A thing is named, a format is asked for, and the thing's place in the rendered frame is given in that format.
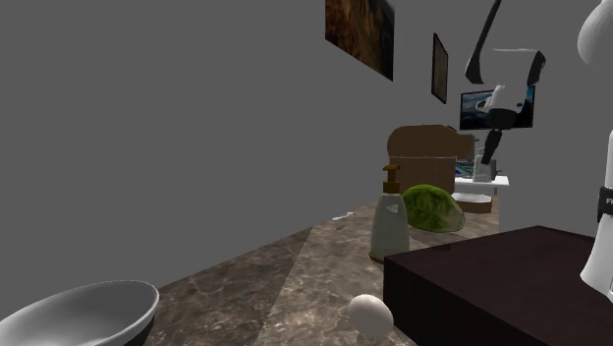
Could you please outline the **black flat screen monitor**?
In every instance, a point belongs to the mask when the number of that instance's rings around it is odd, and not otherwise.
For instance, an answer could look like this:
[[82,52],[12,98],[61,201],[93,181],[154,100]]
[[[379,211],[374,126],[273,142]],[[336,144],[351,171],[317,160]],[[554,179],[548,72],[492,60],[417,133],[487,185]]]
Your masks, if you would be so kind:
[[[483,110],[486,101],[493,94],[493,89],[464,92],[460,102],[460,129],[489,130],[490,120],[488,113]],[[531,128],[533,126],[535,86],[527,89],[526,100],[522,103],[512,128]]]

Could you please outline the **white desk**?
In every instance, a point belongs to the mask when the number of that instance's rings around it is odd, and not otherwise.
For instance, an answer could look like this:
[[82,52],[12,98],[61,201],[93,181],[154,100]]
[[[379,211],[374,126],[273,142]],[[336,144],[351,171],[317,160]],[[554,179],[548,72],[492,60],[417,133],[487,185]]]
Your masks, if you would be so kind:
[[509,178],[501,175],[501,171],[497,169],[495,159],[491,159],[489,165],[480,163],[483,152],[484,144],[475,140],[471,156],[456,161],[454,193],[484,194],[492,197],[491,212],[472,213],[476,215],[491,214],[494,211],[494,198],[498,196],[499,190],[510,186]]

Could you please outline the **round brown and white basket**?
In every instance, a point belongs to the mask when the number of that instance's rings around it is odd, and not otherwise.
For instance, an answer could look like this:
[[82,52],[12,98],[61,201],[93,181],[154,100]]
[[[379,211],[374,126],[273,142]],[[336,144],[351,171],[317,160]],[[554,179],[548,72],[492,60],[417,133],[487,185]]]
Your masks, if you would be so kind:
[[493,205],[492,197],[484,194],[456,192],[451,197],[467,213],[490,213]]

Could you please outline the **green lettuce head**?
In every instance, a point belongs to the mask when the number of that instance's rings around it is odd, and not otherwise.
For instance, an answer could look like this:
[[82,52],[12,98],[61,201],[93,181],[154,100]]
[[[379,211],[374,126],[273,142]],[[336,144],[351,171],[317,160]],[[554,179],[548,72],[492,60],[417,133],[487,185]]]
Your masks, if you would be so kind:
[[445,190],[431,185],[416,185],[402,194],[410,226],[433,233],[462,230],[466,217],[458,203]]

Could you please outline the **grey soap dispenser bottle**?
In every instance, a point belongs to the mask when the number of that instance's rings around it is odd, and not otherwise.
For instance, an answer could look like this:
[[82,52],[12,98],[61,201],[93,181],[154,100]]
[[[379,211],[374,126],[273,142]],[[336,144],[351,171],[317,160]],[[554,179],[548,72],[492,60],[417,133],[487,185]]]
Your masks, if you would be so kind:
[[368,253],[370,259],[380,265],[386,257],[410,250],[407,209],[397,180],[400,169],[400,165],[382,168],[387,178],[382,183],[382,194],[373,214]]

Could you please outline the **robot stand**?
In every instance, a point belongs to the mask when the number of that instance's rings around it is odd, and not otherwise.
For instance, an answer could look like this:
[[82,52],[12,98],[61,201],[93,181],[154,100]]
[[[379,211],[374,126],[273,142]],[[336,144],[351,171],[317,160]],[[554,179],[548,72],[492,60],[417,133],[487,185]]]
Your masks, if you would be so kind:
[[389,256],[383,301],[417,346],[613,346],[580,272],[592,238],[543,226]]

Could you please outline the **white egg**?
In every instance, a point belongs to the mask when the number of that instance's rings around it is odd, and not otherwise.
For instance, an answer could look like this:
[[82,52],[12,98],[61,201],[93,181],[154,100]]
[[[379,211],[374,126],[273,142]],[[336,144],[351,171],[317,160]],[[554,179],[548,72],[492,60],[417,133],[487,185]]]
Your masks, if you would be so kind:
[[353,298],[348,305],[348,317],[352,326],[368,337],[384,337],[393,330],[390,309],[372,295],[360,294]]

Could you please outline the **white bowl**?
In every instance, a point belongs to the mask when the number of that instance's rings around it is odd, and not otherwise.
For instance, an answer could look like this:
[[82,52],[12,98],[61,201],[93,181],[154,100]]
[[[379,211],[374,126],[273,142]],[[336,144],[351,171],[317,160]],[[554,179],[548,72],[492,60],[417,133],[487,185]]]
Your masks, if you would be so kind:
[[73,288],[0,320],[0,346],[144,346],[160,294],[139,280]]

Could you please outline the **narrow dark framed wall picture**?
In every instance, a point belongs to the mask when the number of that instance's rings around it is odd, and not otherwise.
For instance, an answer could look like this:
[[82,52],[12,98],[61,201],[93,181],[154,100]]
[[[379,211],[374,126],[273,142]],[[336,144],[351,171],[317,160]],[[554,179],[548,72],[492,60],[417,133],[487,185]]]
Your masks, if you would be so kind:
[[431,94],[443,104],[447,103],[448,53],[435,32],[432,39]]

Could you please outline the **large brown wall picture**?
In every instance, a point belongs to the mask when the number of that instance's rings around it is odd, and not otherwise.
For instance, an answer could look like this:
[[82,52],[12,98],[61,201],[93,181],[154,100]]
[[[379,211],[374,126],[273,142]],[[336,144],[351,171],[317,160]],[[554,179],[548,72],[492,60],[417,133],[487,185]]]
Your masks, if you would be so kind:
[[325,0],[324,37],[394,79],[395,0]]

